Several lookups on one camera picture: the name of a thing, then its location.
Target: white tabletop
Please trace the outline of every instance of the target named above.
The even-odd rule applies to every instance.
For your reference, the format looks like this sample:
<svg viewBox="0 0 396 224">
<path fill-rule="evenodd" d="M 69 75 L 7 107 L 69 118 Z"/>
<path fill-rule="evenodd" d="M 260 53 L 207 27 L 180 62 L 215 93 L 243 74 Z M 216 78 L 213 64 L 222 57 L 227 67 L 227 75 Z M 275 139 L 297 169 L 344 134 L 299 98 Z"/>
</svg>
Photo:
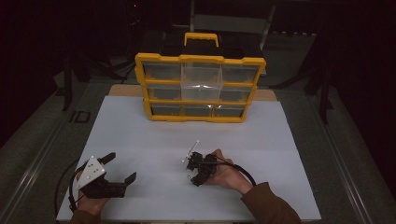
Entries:
<svg viewBox="0 0 396 224">
<path fill-rule="evenodd" d="M 162 122 L 147 119 L 141 97 L 128 96 L 105 98 L 78 164 L 90 156 L 116 152 L 116 159 L 105 165 L 105 179 L 123 182 L 137 172 L 125 197 L 108 202 L 102 219 L 252 221 L 239 193 L 217 186 L 195 187 L 187 178 L 191 172 L 181 161 L 196 140 L 200 140 L 197 152 L 205 155 L 221 148 L 257 183 L 269 182 L 301 219 L 320 219 L 280 102 L 253 102 L 243 123 Z M 72 216 L 67 197 L 58 220 Z"/>
</svg>

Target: person's left hand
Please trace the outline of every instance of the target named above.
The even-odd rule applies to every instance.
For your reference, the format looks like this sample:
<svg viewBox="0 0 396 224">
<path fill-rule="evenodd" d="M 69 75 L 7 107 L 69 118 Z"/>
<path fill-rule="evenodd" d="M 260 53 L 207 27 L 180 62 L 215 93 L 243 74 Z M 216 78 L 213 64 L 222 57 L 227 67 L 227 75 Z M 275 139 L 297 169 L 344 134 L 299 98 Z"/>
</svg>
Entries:
<svg viewBox="0 0 396 224">
<path fill-rule="evenodd" d="M 81 176 L 82 172 L 79 172 L 77 175 L 77 180 Z M 94 216 L 100 216 L 102 209 L 105 207 L 106 203 L 109 198 L 102 198 L 102 199 L 90 199 L 87 198 L 84 193 L 79 190 L 78 191 L 78 206 L 77 210 L 88 212 Z"/>
</svg>

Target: toolbox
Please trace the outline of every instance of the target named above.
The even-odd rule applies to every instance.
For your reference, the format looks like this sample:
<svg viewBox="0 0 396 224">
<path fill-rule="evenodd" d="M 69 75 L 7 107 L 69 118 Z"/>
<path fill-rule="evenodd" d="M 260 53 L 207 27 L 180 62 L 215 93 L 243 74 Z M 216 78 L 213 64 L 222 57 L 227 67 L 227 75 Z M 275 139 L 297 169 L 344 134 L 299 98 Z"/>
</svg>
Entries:
<svg viewBox="0 0 396 224">
<path fill-rule="evenodd" d="M 266 62 L 254 35 L 147 31 L 135 56 L 151 120 L 243 122 Z"/>
</svg>

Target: floor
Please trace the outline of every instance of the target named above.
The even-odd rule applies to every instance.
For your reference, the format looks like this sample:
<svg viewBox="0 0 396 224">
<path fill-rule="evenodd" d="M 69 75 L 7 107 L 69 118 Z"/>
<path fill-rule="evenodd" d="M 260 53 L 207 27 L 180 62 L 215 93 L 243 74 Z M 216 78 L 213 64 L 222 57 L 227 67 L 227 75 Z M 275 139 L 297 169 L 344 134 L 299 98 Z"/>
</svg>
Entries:
<svg viewBox="0 0 396 224">
<path fill-rule="evenodd" d="M 295 75 L 314 38 L 269 35 L 263 51 L 267 74 L 261 77 L 260 88 Z M 275 93 L 322 215 L 322 220 L 311 223 L 396 223 L 396 202 L 337 90 L 331 89 L 329 124 L 324 125 L 318 116 L 318 96 L 304 94 L 305 82 Z M 74 81 L 74 100 L 67 111 L 62 111 L 63 97 L 52 95 L 1 148 L 1 223 L 55 222 L 75 160 L 103 98 L 116 83 L 119 81 L 100 75 L 89 83 Z M 135 83 L 133 74 L 125 81 Z M 74 111 L 91 117 L 76 122 Z"/>
</svg>

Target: sleeve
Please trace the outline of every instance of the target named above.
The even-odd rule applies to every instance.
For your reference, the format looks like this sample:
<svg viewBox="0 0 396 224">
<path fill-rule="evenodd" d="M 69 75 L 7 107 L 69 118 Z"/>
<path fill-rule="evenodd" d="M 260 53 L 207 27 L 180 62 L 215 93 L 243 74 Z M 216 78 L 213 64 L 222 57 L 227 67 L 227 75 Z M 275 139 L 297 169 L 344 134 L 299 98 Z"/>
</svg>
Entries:
<svg viewBox="0 0 396 224">
<path fill-rule="evenodd" d="M 76 210 L 70 220 L 70 224 L 99 224 L 100 222 L 100 216 L 94 216 L 81 210 Z"/>
<path fill-rule="evenodd" d="M 241 200 L 259 224 L 302 223 L 294 209 L 277 197 L 267 182 L 248 191 Z"/>
</svg>

